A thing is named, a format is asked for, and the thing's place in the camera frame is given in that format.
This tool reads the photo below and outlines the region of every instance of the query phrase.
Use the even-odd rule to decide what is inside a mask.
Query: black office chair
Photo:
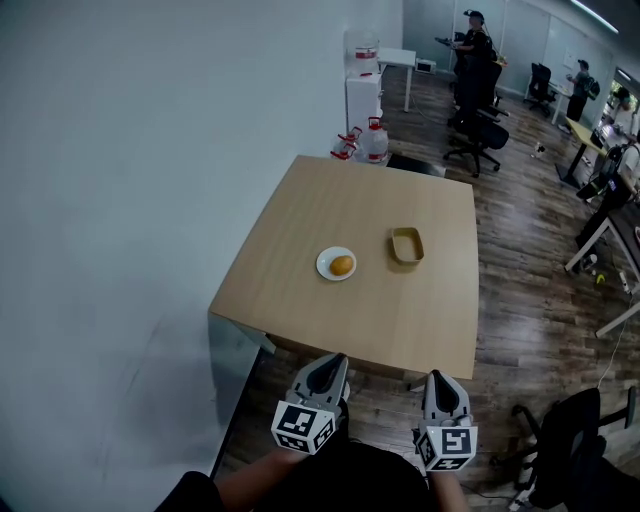
[[[493,458],[494,466],[504,465],[537,453],[530,463],[529,482],[521,489],[534,491],[529,502],[549,509],[564,503],[570,512],[631,510],[640,497],[640,481],[617,470],[602,457],[607,442],[598,428],[625,420],[628,428],[635,412],[636,388],[629,388],[627,407],[600,418],[600,392],[587,389],[553,406],[538,425],[529,409],[513,408],[524,414],[537,444],[505,460]]]
[[[535,108],[541,110],[545,117],[551,115],[551,110],[546,103],[556,101],[555,91],[549,92],[549,81],[551,80],[551,70],[542,64],[531,64],[531,83],[529,84],[529,94],[532,98],[524,100],[526,103],[533,103],[529,110]]]
[[[476,164],[474,178],[480,176],[480,157],[493,162],[494,171],[500,170],[500,162],[484,152],[485,149],[502,149],[509,140],[509,132],[498,126],[498,114],[508,116],[504,110],[493,106],[495,86],[502,68],[487,59],[465,57],[467,69],[460,76],[456,101],[460,107],[450,126],[466,135],[469,143],[462,143],[461,149],[446,153],[442,158],[448,160],[451,155],[473,155]]]

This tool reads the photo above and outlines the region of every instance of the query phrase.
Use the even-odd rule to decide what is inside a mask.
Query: black shirt
[[[491,54],[491,40],[482,30],[469,30],[467,35],[464,37],[462,45],[473,46],[473,50],[465,52],[467,55],[488,59]]]
[[[256,512],[436,510],[420,472],[399,455],[349,442],[299,464]],[[187,473],[156,512],[224,512],[215,484]]]

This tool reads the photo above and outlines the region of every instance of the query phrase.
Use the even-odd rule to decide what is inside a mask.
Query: ceiling light
[[[580,7],[580,9],[582,9],[584,12],[586,12],[587,14],[590,14],[591,16],[593,16],[595,19],[597,19],[600,23],[602,23],[605,27],[607,27],[609,30],[615,32],[616,34],[618,34],[620,31],[614,27],[611,23],[609,23],[607,20],[605,20],[602,16],[600,16],[597,12],[592,11],[591,9],[589,9],[586,5],[581,4],[580,2],[578,2],[578,0],[571,0],[571,3],[573,3],[574,5]]]

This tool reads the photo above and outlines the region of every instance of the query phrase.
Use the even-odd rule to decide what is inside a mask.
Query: backpack
[[[587,96],[592,100],[595,100],[600,94],[600,84],[595,81],[593,77],[587,78],[584,84],[584,90],[587,91]]]

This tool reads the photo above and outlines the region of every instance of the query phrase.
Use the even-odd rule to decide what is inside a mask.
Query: wooden tray
[[[391,230],[393,257],[401,265],[417,265],[424,258],[424,247],[416,228]]]

